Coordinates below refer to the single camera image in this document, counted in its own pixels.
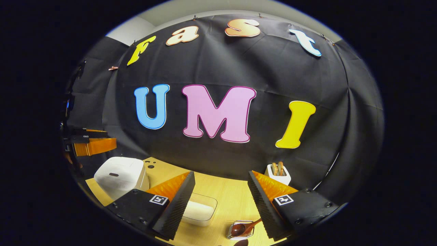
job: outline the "wooden table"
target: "wooden table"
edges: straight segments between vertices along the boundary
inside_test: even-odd
[[[153,157],[147,158],[144,162],[150,181],[150,187],[154,187],[157,184],[189,171]],[[147,168],[149,165],[154,165],[155,167],[152,169]],[[226,238],[226,233],[231,224],[237,220],[255,221],[260,218],[252,194],[247,186],[247,181],[220,178],[199,172],[194,172],[194,178],[196,180],[196,185],[193,190],[194,193],[213,197],[218,201],[211,224],[209,226],[199,227],[181,221],[174,240],[162,241],[175,246],[233,246],[237,241]],[[104,206],[113,202],[99,185],[97,185],[94,179],[88,179],[86,182],[96,198]],[[268,246],[275,244],[273,239],[267,237],[262,222],[255,226],[253,236],[248,239],[250,246]]]

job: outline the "clear plastic container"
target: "clear plastic container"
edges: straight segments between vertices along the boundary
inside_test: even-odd
[[[217,203],[217,200],[212,197],[192,193],[182,221],[197,226],[208,226],[211,224]]]

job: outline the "black fabric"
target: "black fabric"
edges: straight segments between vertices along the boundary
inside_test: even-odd
[[[112,75],[108,69],[117,64],[127,49],[122,42],[104,37],[88,51],[83,74],[73,85],[76,98],[68,125],[103,130],[103,99]]]
[[[260,23],[261,34],[252,38],[228,37],[227,23],[237,18],[255,19]],[[174,31],[191,25],[199,27],[198,38],[165,45]],[[306,52],[288,29],[301,30],[312,38],[322,56]],[[98,88],[92,88],[92,84],[77,88],[78,94],[87,89],[93,91],[92,96],[76,101],[83,100],[82,105],[93,108],[87,112],[94,110],[94,116],[78,113],[75,124],[102,126],[117,138],[117,149],[107,153],[107,157],[153,156],[189,170],[241,180],[247,180],[249,170],[264,173],[267,164],[283,161],[291,174],[290,186],[303,189],[322,181],[318,192],[336,203],[350,197],[375,162],[383,132],[379,93],[364,63],[344,42],[333,46],[299,26],[242,15],[184,21],[136,43],[154,35],[156,39],[136,62],[127,66],[135,50],[131,46],[119,56],[118,70],[108,71],[115,64],[96,67],[92,78]],[[86,84],[86,72],[87,69],[82,84]],[[98,83],[99,77],[104,77],[104,82]],[[149,88],[147,113],[153,118],[156,104],[151,89],[157,84],[170,85],[166,95],[167,120],[162,128],[150,130],[137,119],[133,92],[139,87]],[[218,135],[185,136],[182,130],[186,127],[187,100],[181,89],[188,84],[205,85],[216,105],[232,86],[255,89],[257,96],[250,105],[247,127],[250,142],[230,143]],[[275,143],[282,138],[291,117],[291,101],[312,103],[316,113],[310,116],[298,148],[277,148]]]

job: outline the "small tray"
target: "small tray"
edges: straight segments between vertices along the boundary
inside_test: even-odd
[[[228,234],[226,235],[226,238],[227,239],[230,239],[230,240],[242,240],[242,239],[246,239],[246,238],[249,238],[249,237],[251,237],[252,235],[253,235],[253,233],[255,232],[255,226],[253,227],[253,229],[252,229],[252,231],[247,235],[247,236],[244,236],[244,237],[233,237],[233,236],[231,236],[231,230],[232,230],[232,227],[234,226],[234,225],[236,225],[236,224],[249,224],[249,223],[252,223],[253,221],[250,221],[250,220],[237,220],[237,221],[235,221],[230,227],[229,227],[229,231],[228,231]]]

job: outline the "white container lid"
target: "white container lid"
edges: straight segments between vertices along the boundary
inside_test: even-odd
[[[132,190],[137,184],[144,163],[127,157],[109,158],[94,174],[100,186],[115,190]]]

